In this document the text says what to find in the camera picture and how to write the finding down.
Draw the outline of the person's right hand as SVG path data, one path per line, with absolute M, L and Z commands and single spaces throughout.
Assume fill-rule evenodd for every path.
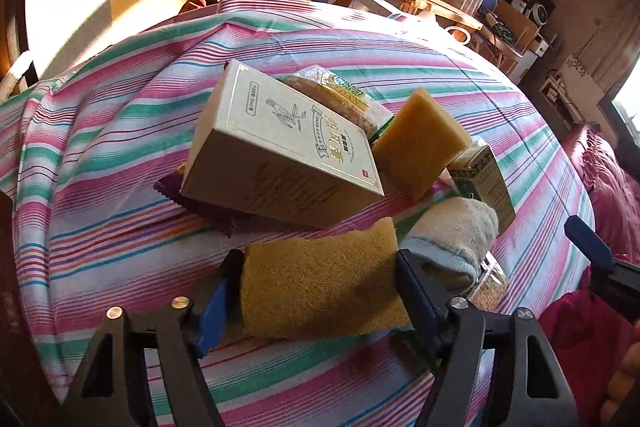
M 606 389 L 606 400 L 600 412 L 600 422 L 603 426 L 607 426 L 610 423 L 611 418 L 617 412 L 617 409 L 626 399 L 626 396 L 639 378 L 639 335 L 640 323 L 636 322 L 634 323 L 634 341 L 620 362 L 620 367 L 608 383 L 608 389 Z

